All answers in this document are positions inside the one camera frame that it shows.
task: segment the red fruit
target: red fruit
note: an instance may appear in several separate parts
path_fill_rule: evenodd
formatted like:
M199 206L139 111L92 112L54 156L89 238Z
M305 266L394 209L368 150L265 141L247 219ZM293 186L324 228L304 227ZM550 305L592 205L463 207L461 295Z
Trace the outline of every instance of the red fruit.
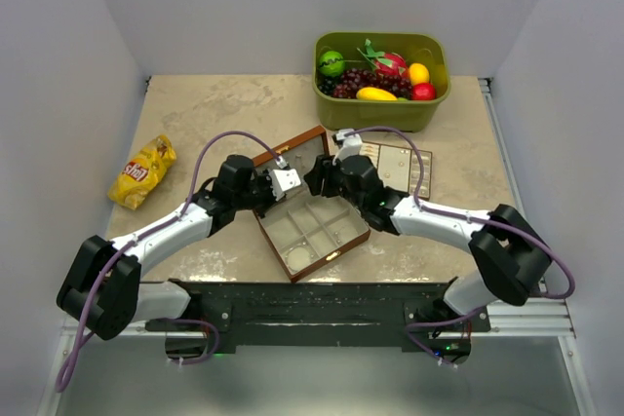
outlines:
M403 78L409 78L410 72L408 71L408 65L404 59L398 54L384 53L382 51L375 51L371 47L371 40L367 39L365 42L366 52L360 51L360 54L370 63L372 69L381 74L388 76L397 76Z
M431 101L436 98L436 89L430 83L419 83L413 86L411 100Z

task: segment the grapes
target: grapes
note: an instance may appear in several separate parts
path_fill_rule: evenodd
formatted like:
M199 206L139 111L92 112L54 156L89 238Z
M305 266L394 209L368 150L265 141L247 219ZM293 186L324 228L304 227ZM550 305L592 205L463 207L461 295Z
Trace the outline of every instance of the grapes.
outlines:
M318 83L319 91L323 95L331 96L333 89L340 81L340 78L322 77Z
M363 87L380 88L396 97L411 99L409 79L401 78L399 75L381 75L359 68L349 68L341 77L324 78L319 84L321 92L339 99L355 99L357 92Z

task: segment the green plastic basket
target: green plastic basket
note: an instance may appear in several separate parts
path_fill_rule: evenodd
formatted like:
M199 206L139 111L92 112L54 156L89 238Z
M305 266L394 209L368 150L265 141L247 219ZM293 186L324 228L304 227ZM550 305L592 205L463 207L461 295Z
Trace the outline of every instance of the green plastic basket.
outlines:
M437 98L431 101L367 101L338 99L321 93L317 87L319 57L330 50L340 52L347 68L371 69L360 55L365 41L371 40L377 51L397 53L408 65L419 62L429 69L431 84ZM438 105L450 93L449 73L442 45L425 34L332 32L316 42L312 87L317 95L317 110L321 123L328 129L358 129L367 126L390 126L408 132L427 127Z

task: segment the yellow lemon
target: yellow lemon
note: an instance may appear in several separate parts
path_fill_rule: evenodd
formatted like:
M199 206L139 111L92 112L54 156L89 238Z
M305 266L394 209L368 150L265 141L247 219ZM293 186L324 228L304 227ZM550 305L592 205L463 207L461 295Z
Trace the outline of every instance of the yellow lemon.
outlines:
M412 85L429 83L429 70L422 63L413 63L409 66L409 80Z

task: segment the red apple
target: red apple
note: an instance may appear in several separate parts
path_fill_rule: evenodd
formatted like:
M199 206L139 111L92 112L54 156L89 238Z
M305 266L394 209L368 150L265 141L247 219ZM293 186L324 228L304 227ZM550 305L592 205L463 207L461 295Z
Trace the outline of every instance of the red apple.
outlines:
M419 83L411 90L412 101L431 101L436 98L436 89L430 83Z

